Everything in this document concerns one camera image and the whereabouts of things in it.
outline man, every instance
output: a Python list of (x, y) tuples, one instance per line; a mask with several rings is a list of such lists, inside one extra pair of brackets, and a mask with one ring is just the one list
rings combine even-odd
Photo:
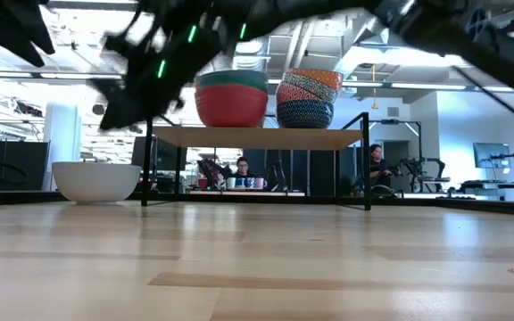
[(392, 184), (392, 172), (388, 170), (388, 163), (382, 158), (382, 146), (373, 144), (370, 146), (370, 184), (385, 185)]
[(249, 171), (249, 161), (245, 157), (239, 157), (237, 159), (237, 173), (233, 175), (235, 178), (249, 178), (249, 177), (255, 177), (250, 171)]

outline blue patterned bowl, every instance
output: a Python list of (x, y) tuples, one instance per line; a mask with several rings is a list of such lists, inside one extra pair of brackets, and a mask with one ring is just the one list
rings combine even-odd
[(277, 121), (282, 128), (326, 129), (333, 115), (333, 104), (321, 100), (298, 100), (277, 105)]

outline mug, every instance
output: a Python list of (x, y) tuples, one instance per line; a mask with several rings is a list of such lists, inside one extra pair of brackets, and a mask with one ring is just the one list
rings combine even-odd
[(263, 189), (265, 187), (267, 187), (267, 181), (265, 178), (255, 178), (255, 184), (253, 185), (253, 188)]
[(235, 177), (228, 178), (228, 188), (236, 188), (236, 181), (237, 178)]
[(245, 187), (245, 178), (236, 179), (236, 188)]
[(245, 181), (245, 186), (247, 186), (247, 188), (255, 188), (255, 178), (248, 177)]

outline wooden surface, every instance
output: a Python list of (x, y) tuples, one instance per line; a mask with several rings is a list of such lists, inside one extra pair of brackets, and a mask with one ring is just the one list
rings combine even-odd
[(0, 321), (514, 321), (514, 216), (0, 207)]
[(198, 195), (243, 195), (243, 196), (304, 196), (304, 193), (297, 192), (289, 192), (289, 193), (280, 193), (280, 192), (244, 192), (244, 191), (190, 191), (190, 194), (198, 194)]
[(160, 139), (181, 147), (340, 151), (362, 139), (360, 130), (156, 127)]

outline patterned bowl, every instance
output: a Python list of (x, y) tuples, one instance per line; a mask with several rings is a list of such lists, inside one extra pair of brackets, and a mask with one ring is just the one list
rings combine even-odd
[(320, 99), (334, 103), (336, 98), (338, 97), (338, 91), (327, 86), (315, 79), (311, 79), (301, 75), (295, 75), (290, 72), (286, 72), (283, 75), (283, 82), (287, 84), (291, 84), (293, 86), (298, 86), (307, 92), (315, 94)]
[(207, 127), (259, 127), (268, 99), (267, 94), (251, 86), (218, 85), (195, 90), (197, 113)]
[(281, 82), (277, 87), (277, 104), (308, 99), (321, 100), (317, 95), (286, 82)]
[(282, 128), (326, 129), (333, 115), (332, 103), (322, 100), (301, 100), (277, 105), (277, 121)]
[(255, 87), (267, 93), (269, 77), (254, 70), (223, 70), (206, 73), (195, 78), (196, 87), (217, 85), (244, 85)]
[(327, 86), (330, 86), (336, 91), (339, 91), (340, 88), (343, 86), (344, 75), (340, 72), (301, 68), (294, 68), (289, 70), (289, 72), (295, 75), (301, 75), (311, 79), (318, 80), (319, 82)]

